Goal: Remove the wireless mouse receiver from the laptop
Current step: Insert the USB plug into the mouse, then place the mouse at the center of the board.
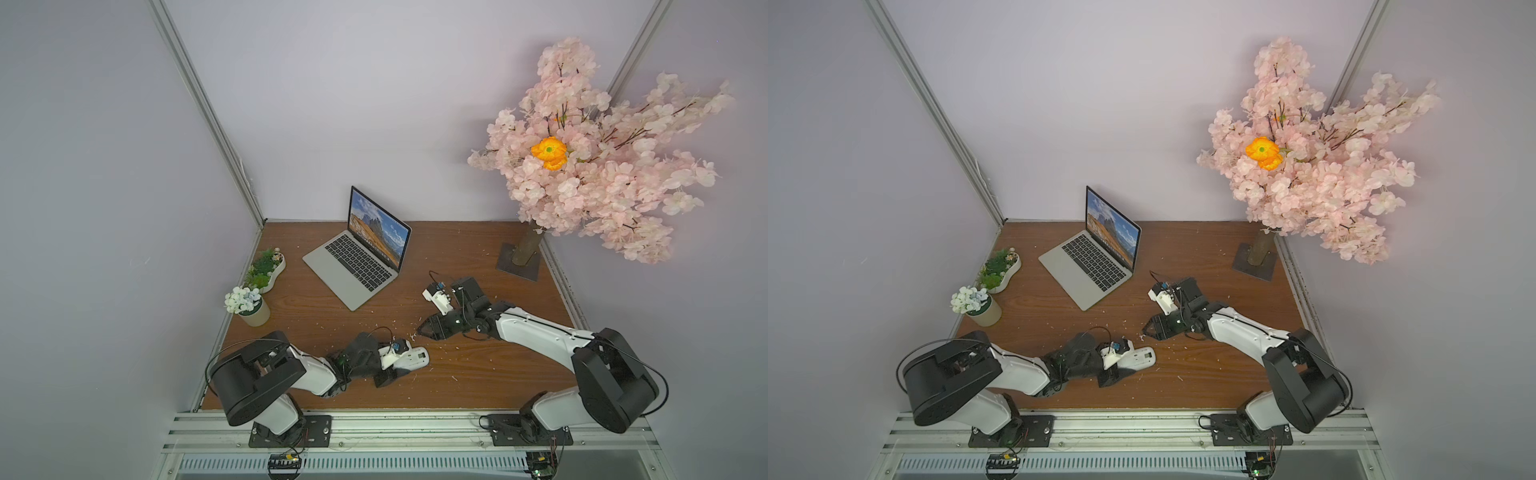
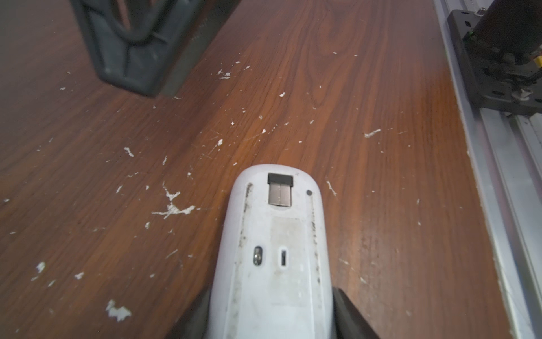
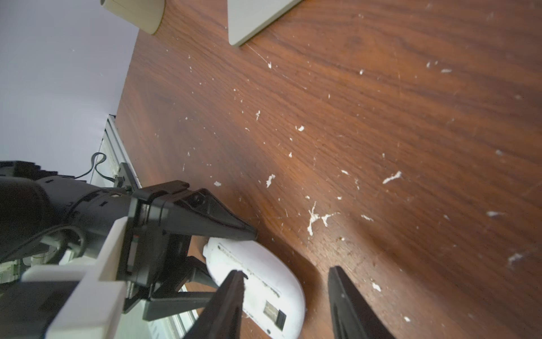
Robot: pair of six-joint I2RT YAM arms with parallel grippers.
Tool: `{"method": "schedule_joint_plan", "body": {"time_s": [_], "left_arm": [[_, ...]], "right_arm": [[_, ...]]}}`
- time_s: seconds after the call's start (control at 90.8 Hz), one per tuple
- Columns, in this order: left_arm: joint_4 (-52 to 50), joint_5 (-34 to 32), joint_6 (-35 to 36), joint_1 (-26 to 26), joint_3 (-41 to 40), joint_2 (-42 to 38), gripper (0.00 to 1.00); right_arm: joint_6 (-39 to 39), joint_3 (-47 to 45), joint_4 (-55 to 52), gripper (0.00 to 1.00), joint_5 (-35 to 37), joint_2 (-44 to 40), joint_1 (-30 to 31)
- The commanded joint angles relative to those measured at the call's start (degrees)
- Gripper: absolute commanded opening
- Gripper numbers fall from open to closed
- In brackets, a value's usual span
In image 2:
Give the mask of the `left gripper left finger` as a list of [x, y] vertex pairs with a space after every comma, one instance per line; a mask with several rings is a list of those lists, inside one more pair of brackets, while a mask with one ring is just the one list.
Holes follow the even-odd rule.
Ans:
[[200, 291], [187, 310], [176, 321], [165, 339], [202, 339], [207, 331], [211, 287]]

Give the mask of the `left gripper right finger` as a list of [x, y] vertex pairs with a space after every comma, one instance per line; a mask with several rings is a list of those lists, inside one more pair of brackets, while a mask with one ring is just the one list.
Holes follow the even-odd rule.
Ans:
[[379, 339], [379, 335], [365, 320], [346, 293], [333, 287], [332, 338]]

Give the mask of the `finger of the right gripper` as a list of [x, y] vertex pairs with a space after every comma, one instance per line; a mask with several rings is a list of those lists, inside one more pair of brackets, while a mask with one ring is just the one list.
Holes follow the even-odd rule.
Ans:
[[94, 70], [103, 82], [145, 97], [166, 93], [199, 54], [193, 40], [207, 1], [72, 1]]

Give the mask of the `white wireless mouse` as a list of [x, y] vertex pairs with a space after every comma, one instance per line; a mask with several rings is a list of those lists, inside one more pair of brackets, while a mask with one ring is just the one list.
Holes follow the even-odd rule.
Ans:
[[[268, 203], [268, 174], [291, 175], [292, 206]], [[333, 287], [316, 181], [255, 165], [234, 182], [210, 295], [206, 338], [332, 338]]]

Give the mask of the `small black USB receiver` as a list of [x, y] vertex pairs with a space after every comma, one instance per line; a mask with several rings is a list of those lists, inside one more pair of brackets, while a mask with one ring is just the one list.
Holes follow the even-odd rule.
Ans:
[[272, 206], [291, 207], [294, 178], [278, 173], [268, 174], [268, 203]]

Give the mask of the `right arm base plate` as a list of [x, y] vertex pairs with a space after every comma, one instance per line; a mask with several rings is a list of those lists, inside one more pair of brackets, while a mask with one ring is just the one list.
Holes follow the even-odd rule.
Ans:
[[453, 10], [447, 25], [460, 67], [460, 73], [470, 103], [476, 108], [532, 116], [541, 112], [541, 79], [525, 86], [532, 94], [519, 100], [512, 94], [519, 90], [517, 83], [539, 71], [535, 62], [507, 65], [476, 56], [468, 48], [467, 39], [480, 18], [471, 11]]

